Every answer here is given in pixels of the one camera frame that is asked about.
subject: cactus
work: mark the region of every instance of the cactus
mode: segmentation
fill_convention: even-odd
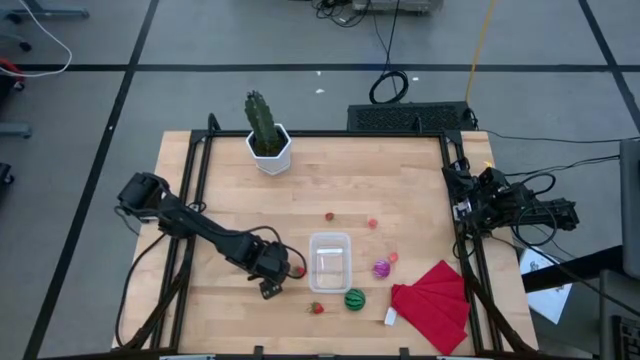
[[[271,110],[259,92],[252,91],[247,94],[244,112],[253,129],[255,139],[253,151],[255,154],[258,156],[277,156],[280,154],[282,140],[273,123]]]

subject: floor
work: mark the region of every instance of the floor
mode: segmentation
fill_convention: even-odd
[[[39,356],[109,349],[135,242],[112,208],[132,173],[153,170],[164,131],[203,128],[209,112],[224,129],[246,129],[242,99],[252,89],[289,129],[344,129],[347,106],[368,103],[385,57],[371,16],[342,29],[316,19],[306,1],[42,3],[86,7],[91,17],[43,22],[72,49],[72,66],[28,81],[1,112],[3,121],[34,129],[28,140],[0,141],[0,162],[12,164],[16,176],[0,207],[6,359],[23,356],[58,259],[74,250]],[[400,15],[391,61],[411,79],[403,101],[464,98],[488,4],[445,0],[430,16]],[[17,6],[0,0],[0,9]],[[480,127],[571,139],[638,135],[638,12],[634,0],[499,1],[470,101]],[[377,16],[385,39],[392,18]],[[52,70],[66,60],[32,22],[4,21],[1,31],[33,44],[30,53],[0,44],[1,57],[25,69]],[[380,98],[391,93],[385,86]],[[613,144],[491,140],[505,172],[618,151]],[[560,172],[548,196],[578,204],[579,228],[556,238],[568,252],[580,256],[621,242],[616,162]],[[553,246],[545,250],[567,257]],[[569,306],[585,301],[570,296]],[[561,339],[540,321],[541,338]],[[37,344],[30,349],[37,352]]]

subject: wooden table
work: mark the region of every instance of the wooden table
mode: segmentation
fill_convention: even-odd
[[[188,139],[189,132],[166,132],[160,148],[155,173],[167,179],[174,193],[180,188]],[[487,135],[469,132],[463,139],[472,172],[478,174],[493,162]],[[348,233],[353,287],[365,292],[367,305],[349,312],[342,295],[312,293],[306,278],[285,281],[284,292],[265,301],[257,282],[248,282],[246,273],[198,239],[179,352],[248,354],[262,345],[266,354],[397,355],[399,347],[408,347],[412,355],[437,354],[404,319],[393,327],[383,324],[392,284],[412,284],[442,259],[460,268],[451,253],[455,236],[437,139],[305,137],[294,138],[292,150],[291,169],[270,177],[255,167],[244,138],[216,138],[204,214],[229,229],[271,225],[305,256],[312,233]],[[327,212],[336,214],[332,222],[325,221]],[[367,227],[372,217],[379,221],[375,230]],[[158,234],[155,224],[143,226],[135,256]],[[511,239],[506,229],[494,234]],[[259,235],[272,240],[267,232]],[[124,339],[158,300],[167,248],[168,241],[158,245],[132,277],[121,325]],[[513,249],[493,240],[486,240],[484,248],[497,306],[522,338],[537,347]],[[372,264],[393,251],[400,259],[391,275],[374,279]],[[290,260],[299,264],[294,255]],[[322,303],[326,312],[308,314],[312,301]],[[482,306],[479,316],[484,347],[490,348]],[[170,309],[165,324],[172,320]],[[468,324],[467,333],[455,354],[473,354]],[[163,344],[168,344],[168,331]]]

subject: yellow cable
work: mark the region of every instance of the yellow cable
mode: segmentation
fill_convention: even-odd
[[[467,92],[465,94],[464,100],[469,104],[469,100],[471,99],[471,86],[473,86],[473,77],[476,73],[476,64],[478,63],[478,58],[480,58],[480,52],[482,51],[482,46],[484,45],[484,37],[487,35],[487,29],[489,28],[489,22],[491,21],[491,14],[493,14],[493,8],[496,5],[496,0],[491,0],[489,3],[489,11],[487,11],[487,16],[484,18],[484,24],[482,24],[482,32],[480,32],[480,40],[478,41],[478,47],[476,48],[476,53],[473,55],[473,62],[471,63],[471,73],[469,73],[469,82],[467,82]]]

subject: clear plastic container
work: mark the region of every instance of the clear plastic container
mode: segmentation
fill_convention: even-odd
[[[351,238],[322,232],[309,241],[309,287],[313,292],[343,294],[351,289]]]

